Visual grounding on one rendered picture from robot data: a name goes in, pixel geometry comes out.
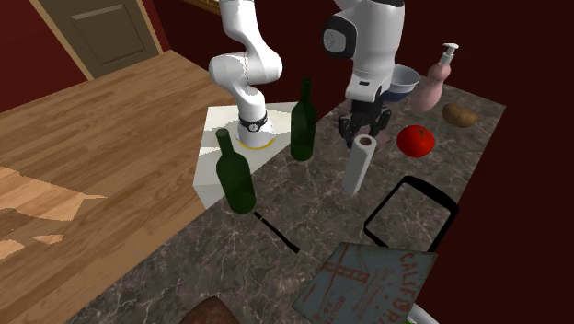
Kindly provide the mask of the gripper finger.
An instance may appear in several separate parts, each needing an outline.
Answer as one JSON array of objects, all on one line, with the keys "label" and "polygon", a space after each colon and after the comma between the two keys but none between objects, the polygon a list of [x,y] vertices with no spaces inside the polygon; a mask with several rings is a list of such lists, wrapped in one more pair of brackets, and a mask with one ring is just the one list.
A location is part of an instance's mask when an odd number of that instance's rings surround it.
[{"label": "gripper finger", "polygon": [[381,110],[380,115],[370,124],[369,135],[376,137],[379,132],[386,129],[392,115],[391,110]]},{"label": "gripper finger", "polygon": [[348,148],[352,147],[353,139],[359,130],[359,126],[352,121],[350,115],[340,115],[338,118],[339,134],[345,140]]}]

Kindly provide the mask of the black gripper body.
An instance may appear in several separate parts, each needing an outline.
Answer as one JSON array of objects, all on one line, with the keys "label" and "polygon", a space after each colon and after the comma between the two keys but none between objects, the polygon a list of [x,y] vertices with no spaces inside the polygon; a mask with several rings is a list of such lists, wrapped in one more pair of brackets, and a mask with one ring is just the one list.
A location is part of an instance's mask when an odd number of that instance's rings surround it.
[{"label": "black gripper body", "polygon": [[374,102],[353,100],[350,119],[352,122],[375,122],[380,117],[384,107],[384,103],[380,99]]}]

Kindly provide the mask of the white paper towel roll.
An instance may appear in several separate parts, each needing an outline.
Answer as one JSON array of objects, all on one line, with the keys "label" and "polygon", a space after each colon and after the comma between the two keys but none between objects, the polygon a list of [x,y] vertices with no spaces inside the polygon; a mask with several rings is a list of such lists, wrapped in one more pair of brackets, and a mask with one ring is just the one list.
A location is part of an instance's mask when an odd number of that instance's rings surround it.
[{"label": "white paper towel roll", "polygon": [[348,195],[352,196],[360,189],[376,146],[376,140],[370,135],[359,134],[354,138],[341,182],[343,191]]}]

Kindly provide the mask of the red tomato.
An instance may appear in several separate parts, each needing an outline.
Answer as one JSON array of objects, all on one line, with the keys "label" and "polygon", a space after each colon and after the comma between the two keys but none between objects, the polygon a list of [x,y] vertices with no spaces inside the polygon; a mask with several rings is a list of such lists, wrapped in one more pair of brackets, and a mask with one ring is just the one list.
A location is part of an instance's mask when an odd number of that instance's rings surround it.
[{"label": "red tomato", "polygon": [[406,156],[426,156],[435,146],[432,133],[420,125],[409,125],[403,128],[396,137],[398,149]]}]

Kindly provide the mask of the tall green glass bottle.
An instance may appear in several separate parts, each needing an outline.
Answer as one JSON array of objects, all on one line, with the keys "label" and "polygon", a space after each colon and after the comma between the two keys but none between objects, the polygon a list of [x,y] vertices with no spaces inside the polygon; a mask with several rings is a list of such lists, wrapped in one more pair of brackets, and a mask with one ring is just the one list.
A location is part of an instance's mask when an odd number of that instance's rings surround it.
[{"label": "tall green glass bottle", "polygon": [[291,114],[290,152],[297,161],[308,160],[314,151],[316,108],[311,103],[311,78],[302,80],[301,97]]},{"label": "tall green glass bottle", "polygon": [[256,205],[255,190],[247,160],[233,147],[230,133],[220,128],[215,133],[221,156],[216,173],[230,208],[237,214],[247,214]]}]

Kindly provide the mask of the white and blue bowl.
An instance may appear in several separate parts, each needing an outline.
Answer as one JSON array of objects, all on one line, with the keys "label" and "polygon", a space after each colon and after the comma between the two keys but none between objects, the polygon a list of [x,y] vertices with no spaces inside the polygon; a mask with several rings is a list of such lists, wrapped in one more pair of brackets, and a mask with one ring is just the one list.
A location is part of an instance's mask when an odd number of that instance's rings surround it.
[{"label": "white and blue bowl", "polygon": [[390,87],[383,94],[384,101],[398,102],[412,92],[420,81],[419,73],[402,64],[395,64]]}]

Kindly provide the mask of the pink soap pump bottle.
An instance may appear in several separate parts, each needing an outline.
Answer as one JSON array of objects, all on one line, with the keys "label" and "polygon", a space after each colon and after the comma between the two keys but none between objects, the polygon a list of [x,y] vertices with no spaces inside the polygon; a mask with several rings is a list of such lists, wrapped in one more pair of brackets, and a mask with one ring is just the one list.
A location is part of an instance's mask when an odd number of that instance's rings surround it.
[{"label": "pink soap pump bottle", "polygon": [[414,112],[431,110],[441,98],[444,81],[452,71],[454,52],[459,48],[457,43],[444,43],[443,46],[446,51],[440,61],[429,68],[426,77],[420,80],[411,94],[411,110]]}]

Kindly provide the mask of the brown potato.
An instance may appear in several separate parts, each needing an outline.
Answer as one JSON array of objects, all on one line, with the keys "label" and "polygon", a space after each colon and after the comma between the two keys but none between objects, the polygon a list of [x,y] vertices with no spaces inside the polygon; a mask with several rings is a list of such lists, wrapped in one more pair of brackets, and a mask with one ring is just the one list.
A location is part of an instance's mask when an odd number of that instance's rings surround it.
[{"label": "brown potato", "polygon": [[448,123],[460,128],[470,127],[478,121],[477,113],[454,103],[448,103],[442,108],[442,116]]}]

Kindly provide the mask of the black tablet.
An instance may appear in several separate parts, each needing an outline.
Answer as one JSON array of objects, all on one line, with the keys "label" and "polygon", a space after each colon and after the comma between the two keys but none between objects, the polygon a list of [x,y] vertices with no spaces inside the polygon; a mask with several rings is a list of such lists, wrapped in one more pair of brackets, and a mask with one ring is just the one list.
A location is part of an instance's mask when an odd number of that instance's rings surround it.
[{"label": "black tablet", "polygon": [[431,200],[435,201],[440,206],[446,208],[450,214],[447,220],[445,221],[444,225],[440,229],[439,233],[433,239],[432,243],[430,244],[429,248],[427,249],[428,252],[435,252],[436,249],[439,247],[442,239],[444,238],[445,234],[447,233],[448,229],[452,225],[454,219],[460,212],[459,205],[446,193],[439,190],[432,184],[428,183],[423,179],[419,179],[417,177],[413,177],[410,175],[404,176],[397,185],[384,197],[384,199],[378,204],[378,206],[373,210],[373,212],[367,217],[367,219],[363,223],[363,233],[370,238],[377,246],[387,248],[387,245],[381,240],[378,236],[373,234],[367,226],[370,222],[377,216],[377,214],[381,211],[381,209],[388,203],[388,201],[393,197],[393,195],[400,189],[403,184],[407,184],[414,188],[415,190],[421,192]]}]

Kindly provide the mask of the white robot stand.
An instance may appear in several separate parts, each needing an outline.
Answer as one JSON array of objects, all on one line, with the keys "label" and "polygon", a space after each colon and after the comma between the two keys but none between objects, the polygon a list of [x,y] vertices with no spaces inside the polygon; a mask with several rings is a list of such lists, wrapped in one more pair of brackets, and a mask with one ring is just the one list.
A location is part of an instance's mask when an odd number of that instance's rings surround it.
[{"label": "white robot stand", "polygon": [[291,112],[295,105],[295,102],[267,105],[268,115],[273,122],[276,136],[270,145],[261,149],[245,148],[236,139],[238,125],[236,105],[208,108],[193,182],[193,187],[206,209],[224,197],[224,191],[216,174],[216,163],[221,156],[215,135],[216,130],[226,128],[229,131],[235,151],[246,158],[251,173],[254,173],[289,145]]}]

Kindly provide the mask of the grey book with red print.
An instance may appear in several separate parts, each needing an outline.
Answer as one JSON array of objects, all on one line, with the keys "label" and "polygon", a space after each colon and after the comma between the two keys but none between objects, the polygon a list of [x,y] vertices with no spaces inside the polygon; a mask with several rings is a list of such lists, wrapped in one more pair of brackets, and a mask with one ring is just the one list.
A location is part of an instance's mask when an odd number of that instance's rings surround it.
[{"label": "grey book with red print", "polygon": [[341,242],[293,302],[311,324],[422,324],[413,307],[435,253]]}]

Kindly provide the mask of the white rounded object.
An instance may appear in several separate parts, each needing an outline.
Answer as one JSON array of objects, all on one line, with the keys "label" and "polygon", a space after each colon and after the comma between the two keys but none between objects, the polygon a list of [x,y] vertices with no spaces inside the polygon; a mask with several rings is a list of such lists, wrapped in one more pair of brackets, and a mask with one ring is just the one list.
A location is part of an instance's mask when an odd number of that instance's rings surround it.
[{"label": "white rounded object", "polygon": [[440,324],[435,318],[427,313],[422,307],[414,304],[407,316],[409,324]]}]

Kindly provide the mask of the brown bread loaf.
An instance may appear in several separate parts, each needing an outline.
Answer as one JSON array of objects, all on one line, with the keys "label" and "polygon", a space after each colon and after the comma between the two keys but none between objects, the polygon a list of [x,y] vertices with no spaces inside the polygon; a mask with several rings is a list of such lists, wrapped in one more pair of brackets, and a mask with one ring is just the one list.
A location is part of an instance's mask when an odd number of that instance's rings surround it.
[{"label": "brown bread loaf", "polygon": [[210,296],[195,306],[178,324],[240,324],[227,305]]}]

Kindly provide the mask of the brown panelled door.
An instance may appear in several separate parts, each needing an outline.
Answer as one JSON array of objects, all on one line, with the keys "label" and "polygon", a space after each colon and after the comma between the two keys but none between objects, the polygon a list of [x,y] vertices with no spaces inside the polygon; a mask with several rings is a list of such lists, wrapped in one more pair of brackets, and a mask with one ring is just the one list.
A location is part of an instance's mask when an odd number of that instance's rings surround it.
[{"label": "brown panelled door", "polygon": [[29,0],[88,80],[163,52],[143,0]]}]

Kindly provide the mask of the gold framed wall picture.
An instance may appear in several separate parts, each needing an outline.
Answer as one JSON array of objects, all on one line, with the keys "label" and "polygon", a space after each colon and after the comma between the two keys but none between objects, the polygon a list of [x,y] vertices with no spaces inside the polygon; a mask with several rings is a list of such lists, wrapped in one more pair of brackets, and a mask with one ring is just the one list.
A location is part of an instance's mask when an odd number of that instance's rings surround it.
[{"label": "gold framed wall picture", "polygon": [[201,9],[207,10],[215,15],[220,16],[219,0],[183,0],[186,3],[192,4]]}]

